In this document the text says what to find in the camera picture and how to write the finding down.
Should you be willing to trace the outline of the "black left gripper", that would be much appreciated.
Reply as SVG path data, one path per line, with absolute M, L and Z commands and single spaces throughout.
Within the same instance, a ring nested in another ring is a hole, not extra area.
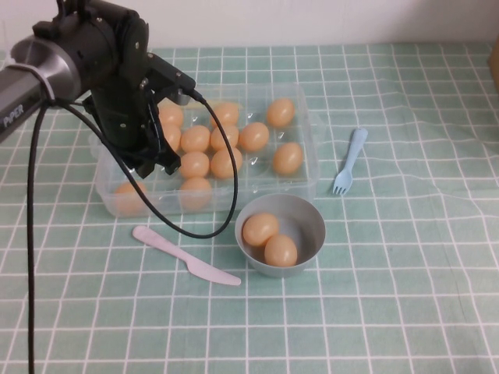
M 132 86 L 120 77 L 93 88 L 83 101 L 108 143 L 141 178 L 149 176 L 156 164 L 167 175 L 176 173 L 181 164 L 177 153 L 180 128 L 163 125 L 153 104 L 150 90 Z

